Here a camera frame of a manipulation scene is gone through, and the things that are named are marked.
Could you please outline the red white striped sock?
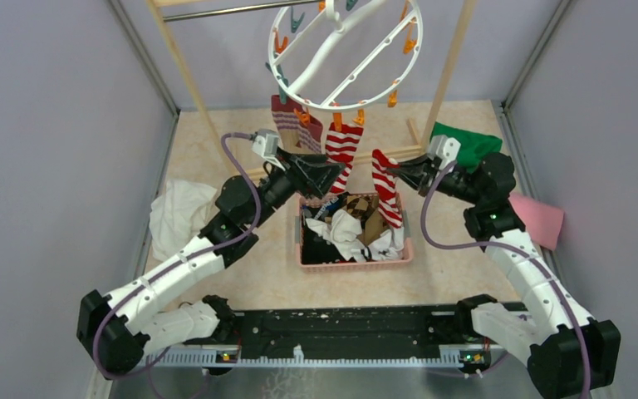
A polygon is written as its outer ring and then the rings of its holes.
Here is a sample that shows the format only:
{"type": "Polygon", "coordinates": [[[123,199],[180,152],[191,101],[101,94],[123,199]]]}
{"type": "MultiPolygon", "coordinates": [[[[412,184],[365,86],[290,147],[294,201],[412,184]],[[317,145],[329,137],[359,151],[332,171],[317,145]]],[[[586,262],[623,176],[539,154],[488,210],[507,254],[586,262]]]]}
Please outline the red white striped sock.
{"type": "Polygon", "coordinates": [[[339,195],[346,191],[347,182],[353,170],[353,162],[363,134],[364,129],[361,126],[345,124],[338,126],[334,122],[330,124],[326,135],[325,154],[331,161],[344,165],[343,171],[331,187],[330,192],[332,194],[339,195]]]}

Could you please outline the beige purple striped sock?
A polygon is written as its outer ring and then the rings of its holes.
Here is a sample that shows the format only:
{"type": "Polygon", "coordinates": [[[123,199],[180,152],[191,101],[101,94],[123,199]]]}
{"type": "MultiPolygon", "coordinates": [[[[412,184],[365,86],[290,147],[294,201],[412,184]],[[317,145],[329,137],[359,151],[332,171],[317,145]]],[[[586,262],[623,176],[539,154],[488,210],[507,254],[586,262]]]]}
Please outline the beige purple striped sock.
{"type": "Polygon", "coordinates": [[[311,153],[322,153],[323,124],[314,116],[311,117],[311,123],[307,127],[298,122],[299,142],[301,148],[305,148],[311,153]]]}

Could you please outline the white round clip hanger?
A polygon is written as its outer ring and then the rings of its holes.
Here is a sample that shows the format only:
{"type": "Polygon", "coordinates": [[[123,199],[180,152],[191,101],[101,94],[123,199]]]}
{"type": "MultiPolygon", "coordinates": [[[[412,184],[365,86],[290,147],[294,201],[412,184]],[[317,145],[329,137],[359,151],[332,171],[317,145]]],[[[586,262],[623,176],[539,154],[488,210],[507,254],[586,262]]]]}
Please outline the white round clip hanger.
{"type": "MultiPolygon", "coordinates": [[[[342,17],[347,17],[346,2],[333,1],[342,17]]],[[[356,7],[362,7],[370,1],[352,1],[356,7]]],[[[354,28],[341,40],[326,58],[321,70],[302,90],[302,96],[313,102],[325,100],[338,84],[385,38],[400,20],[405,2],[381,1],[382,6],[369,18],[354,28]]],[[[302,23],[306,26],[314,17],[307,12],[302,23]]],[[[311,32],[301,46],[282,63],[282,70],[289,81],[298,78],[316,54],[320,45],[331,33],[332,26],[322,22],[311,32]]],[[[342,105],[373,97],[382,92],[393,79],[400,75],[409,64],[411,56],[403,52],[406,32],[402,32],[394,44],[389,45],[378,57],[350,84],[338,97],[342,105]]]]}

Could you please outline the white black sock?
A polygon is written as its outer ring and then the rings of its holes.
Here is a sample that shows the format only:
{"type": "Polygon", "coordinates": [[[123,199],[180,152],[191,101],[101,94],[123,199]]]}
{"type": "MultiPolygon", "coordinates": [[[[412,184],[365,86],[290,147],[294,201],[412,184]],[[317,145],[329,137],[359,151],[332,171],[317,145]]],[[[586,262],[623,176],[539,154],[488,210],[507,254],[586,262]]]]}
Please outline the white black sock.
{"type": "Polygon", "coordinates": [[[390,228],[368,246],[352,249],[350,255],[357,262],[396,261],[403,259],[404,247],[405,229],[390,228]]]}

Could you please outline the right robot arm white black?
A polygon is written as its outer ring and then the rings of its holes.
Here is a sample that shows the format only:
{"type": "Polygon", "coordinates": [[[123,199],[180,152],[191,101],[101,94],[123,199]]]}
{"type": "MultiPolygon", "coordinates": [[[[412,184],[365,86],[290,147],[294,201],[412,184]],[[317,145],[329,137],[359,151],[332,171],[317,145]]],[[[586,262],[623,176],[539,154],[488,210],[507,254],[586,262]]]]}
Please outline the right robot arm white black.
{"type": "Polygon", "coordinates": [[[498,300],[481,294],[458,302],[454,332],[464,342],[486,337],[527,369],[543,398],[610,386],[615,379],[621,333],[611,320],[599,321],[563,286],[510,202],[515,188],[512,158],[486,155],[471,172],[454,160],[422,155],[387,167],[423,196],[420,228],[425,240],[443,250],[481,249],[513,286],[530,318],[524,320],[498,300]],[[472,242],[440,244],[429,236],[425,218],[434,193],[469,203],[465,227],[472,242]]]}

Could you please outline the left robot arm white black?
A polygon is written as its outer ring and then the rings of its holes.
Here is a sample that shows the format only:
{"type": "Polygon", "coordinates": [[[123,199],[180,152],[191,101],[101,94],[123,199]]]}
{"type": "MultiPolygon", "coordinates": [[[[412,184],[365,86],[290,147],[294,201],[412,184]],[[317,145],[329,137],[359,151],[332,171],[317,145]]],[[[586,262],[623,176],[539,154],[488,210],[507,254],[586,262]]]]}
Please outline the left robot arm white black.
{"type": "Polygon", "coordinates": [[[224,299],[210,296],[174,311],[166,306],[244,257],[259,241],[255,229],[291,197],[323,197],[344,169],[325,155],[281,150],[274,158],[277,164],[259,184],[238,167],[216,199],[217,213],[170,258],[108,293],[94,289],[81,299],[76,337],[106,379],[134,376],[146,356],[177,343],[230,339],[233,311],[224,299]]]}

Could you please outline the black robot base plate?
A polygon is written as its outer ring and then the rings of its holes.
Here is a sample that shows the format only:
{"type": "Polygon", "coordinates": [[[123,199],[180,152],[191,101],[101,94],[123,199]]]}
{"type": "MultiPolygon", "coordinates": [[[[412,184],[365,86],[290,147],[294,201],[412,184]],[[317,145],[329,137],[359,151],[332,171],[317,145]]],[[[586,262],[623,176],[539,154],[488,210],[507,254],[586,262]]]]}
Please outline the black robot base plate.
{"type": "Polygon", "coordinates": [[[243,361],[436,361],[451,348],[458,362],[486,362],[494,343],[467,332],[454,304],[237,311],[221,332],[187,345],[232,348],[243,361]]]}

